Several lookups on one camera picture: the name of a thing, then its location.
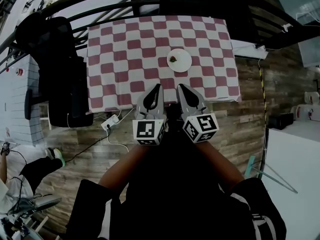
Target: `black chair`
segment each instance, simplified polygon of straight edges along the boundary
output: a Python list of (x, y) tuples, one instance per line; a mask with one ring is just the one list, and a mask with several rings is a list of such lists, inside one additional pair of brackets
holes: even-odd
[(93, 123), (89, 110), (87, 66), (77, 55), (69, 21), (64, 17), (45, 19), (40, 12), (28, 16), (17, 27), (15, 40), (39, 66), (39, 97), (28, 90), (25, 118), (31, 117), (31, 106), (48, 101), (53, 126), (84, 127)]

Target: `black pants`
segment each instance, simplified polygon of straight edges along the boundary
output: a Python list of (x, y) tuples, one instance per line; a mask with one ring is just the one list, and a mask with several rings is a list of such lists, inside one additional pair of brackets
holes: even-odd
[(27, 179), (34, 194), (43, 178), (61, 168), (62, 165), (60, 159), (51, 160), (49, 157), (40, 158), (26, 164), (20, 175), (23, 175)]

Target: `wooden floor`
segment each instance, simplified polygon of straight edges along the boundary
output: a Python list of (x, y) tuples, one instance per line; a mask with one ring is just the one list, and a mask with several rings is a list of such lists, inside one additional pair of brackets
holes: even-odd
[[(266, 60), (259, 63), (263, 72), (268, 114), (289, 112), (292, 106), (304, 102), (305, 91), (314, 91), (316, 88), (313, 80), (319, 79), (319, 75), (303, 68), (297, 45), (272, 51)], [(251, 155), (256, 155), (257, 161), (262, 156), (264, 102), (258, 61), (237, 58), (236, 64), (242, 101), (239, 103), (217, 102), (208, 106), (215, 112), (220, 127), (220, 131), (214, 136), (211, 143), (241, 172), (244, 172)], [(130, 149), (134, 145), (133, 118), (134, 113), (132, 112), (121, 124), (114, 126), (109, 140), (125, 144)], [(54, 128), (51, 131), (48, 130), (48, 123), (44, 121), (42, 125), (47, 136), (45, 138), (46, 144), (37, 148), (19, 146), (17, 150), (25, 156), (28, 163), (44, 156), (43, 148), (45, 146), (60, 148), (65, 159), (71, 159), (99, 138), (106, 136), (106, 132), (100, 126), (103, 121), (104, 119), (97, 118), (90, 127)], [(66, 167), (48, 175), (37, 192), (41, 194), (55, 193), (62, 197), (62, 201), (39, 215), (40, 217), (45, 215), (50, 217), (46, 226), (59, 233), (64, 233), (80, 181), (89, 179), (97, 182), (103, 173), (126, 153), (124, 147), (111, 145), (104, 139), (67, 163)], [(163, 163), (168, 163), (168, 159), (164, 158)], [(8, 168), (11, 176), (19, 173), (23, 166), (24, 162), (18, 154), (8, 156)]]

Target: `checkered tablecloth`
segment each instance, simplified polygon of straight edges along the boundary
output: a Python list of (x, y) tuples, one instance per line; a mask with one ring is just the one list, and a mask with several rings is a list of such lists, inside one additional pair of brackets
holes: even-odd
[[(167, 64), (181, 48), (192, 57), (187, 72)], [(199, 16), (147, 16), (104, 23), (88, 30), (87, 86), (92, 113), (129, 109), (160, 83), (164, 101), (177, 102), (186, 84), (206, 101), (239, 101), (238, 71), (226, 22)]]

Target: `sneaker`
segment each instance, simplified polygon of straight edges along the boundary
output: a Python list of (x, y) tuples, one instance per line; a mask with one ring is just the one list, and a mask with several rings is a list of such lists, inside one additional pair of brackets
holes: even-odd
[(60, 159), (61, 162), (62, 162), (62, 167), (65, 167), (66, 166), (66, 161), (64, 160), (61, 151), (59, 149), (55, 148), (53, 150), (53, 153), (54, 153), (54, 158)]
[(55, 153), (52, 148), (46, 148), (44, 152), (46, 157), (50, 158), (51, 160), (55, 159)]

